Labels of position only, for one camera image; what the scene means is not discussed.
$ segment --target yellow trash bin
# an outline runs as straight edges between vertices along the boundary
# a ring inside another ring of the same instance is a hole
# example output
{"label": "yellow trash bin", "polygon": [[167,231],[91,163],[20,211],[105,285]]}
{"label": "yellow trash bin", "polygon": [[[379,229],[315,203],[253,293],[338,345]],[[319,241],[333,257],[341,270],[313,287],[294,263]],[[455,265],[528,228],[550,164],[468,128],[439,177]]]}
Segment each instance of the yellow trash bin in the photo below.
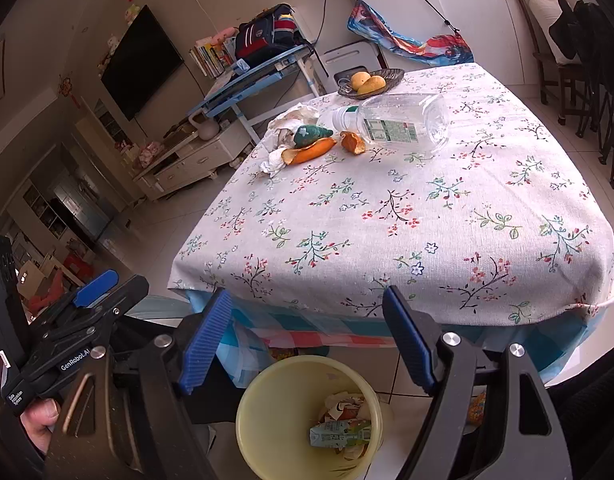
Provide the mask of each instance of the yellow trash bin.
{"label": "yellow trash bin", "polygon": [[[372,416],[364,456],[349,461],[334,449],[312,447],[325,398],[361,393]],[[242,456],[261,480],[355,480],[369,467],[383,439],[383,416],[372,387],[351,368],[327,357],[290,357],[264,370],[242,396],[236,416]]]}

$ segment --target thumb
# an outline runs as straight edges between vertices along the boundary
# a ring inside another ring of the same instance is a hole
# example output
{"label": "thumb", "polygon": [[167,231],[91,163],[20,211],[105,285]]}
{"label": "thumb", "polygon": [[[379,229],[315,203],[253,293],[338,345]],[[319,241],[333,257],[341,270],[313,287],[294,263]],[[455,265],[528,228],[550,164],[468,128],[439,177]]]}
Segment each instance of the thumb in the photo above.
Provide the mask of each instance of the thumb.
{"label": "thumb", "polygon": [[47,453],[52,432],[47,426],[53,426],[58,421],[58,404],[53,399],[42,399],[33,402],[20,416],[20,422],[29,439],[43,453]]}

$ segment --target blue gripper pad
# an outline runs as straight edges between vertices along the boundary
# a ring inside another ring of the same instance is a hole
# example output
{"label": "blue gripper pad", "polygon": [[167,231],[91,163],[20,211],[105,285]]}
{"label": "blue gripper pad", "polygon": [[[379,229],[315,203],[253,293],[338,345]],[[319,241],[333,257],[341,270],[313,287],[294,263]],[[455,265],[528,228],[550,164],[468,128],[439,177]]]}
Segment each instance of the blue gripper pad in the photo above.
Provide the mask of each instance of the blue gripper pad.
{"label": "blue gripper pad", "polygon": [[436,380],[432,375],[431,353],[409,315],[405,299],[395,286],[389,286],[383,293],[383,316],[411,380],[432,395]]}
{"label": "blue gripper pad", "polygon": [[78,291],[73,300],[73,304],[75,306],[89,306],[117,284],[118,273],[115,270],[106,270]]}
{"label": "blue gripper pad", "polygon": [[203,384],[207,377],[218,344],[231,320],[229,292],[222,288],[214,292],[202,314],[195,316],[200,315],[205,317],[183,349],[182,373],[178,385],[185,395]]}

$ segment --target blue desk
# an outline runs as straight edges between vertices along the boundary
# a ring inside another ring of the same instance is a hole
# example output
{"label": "blue desk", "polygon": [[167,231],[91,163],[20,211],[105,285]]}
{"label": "blue desk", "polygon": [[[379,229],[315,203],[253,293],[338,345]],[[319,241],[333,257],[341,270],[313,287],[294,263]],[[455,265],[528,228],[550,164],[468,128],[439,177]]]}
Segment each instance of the blue desk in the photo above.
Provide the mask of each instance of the blue desk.
{"label": "blue desk", "polygon": [[[304,60],[309,57],[311,51],[307,46],[299,45],[279,54],[272,59],[265,61],[257,67],[248,70],[243,75],[238,76],[233,81],[227,83],[223,88],[207,96],[202,102],[187,112],[189,122],[197,126],[194,119],[203,114],[206,117],[214,117],[219,113],[231,108],[236,113],[239,121],[247,130],[247,133],[254,141],[254,144],[260,142],[260,138],[252,127],[268,118],[274,117],[281,112],[289,109],[295,104],[318,97],[320,94],[316,83],[305,69]],[[280,105],[276,108],[268,110],[251,119],[247,119],[238,107],[238,102],[243,99],[257,94],[263,88],[273,85],[274,83],[292,75],[298,71],[303,73],[311,94],[304,95],[298,99],[294,99],[288,103]]]}

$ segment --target television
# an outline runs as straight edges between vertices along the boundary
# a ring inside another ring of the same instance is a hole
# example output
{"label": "television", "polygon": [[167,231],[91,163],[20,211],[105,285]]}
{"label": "television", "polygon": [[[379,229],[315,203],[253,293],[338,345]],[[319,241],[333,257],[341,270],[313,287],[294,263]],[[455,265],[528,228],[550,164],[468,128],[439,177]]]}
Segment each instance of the television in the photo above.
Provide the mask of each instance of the television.
{"label": "television", "polygon": [[120,40],[101,81],[131,121],[182,62],[149,7],[144,6]]}

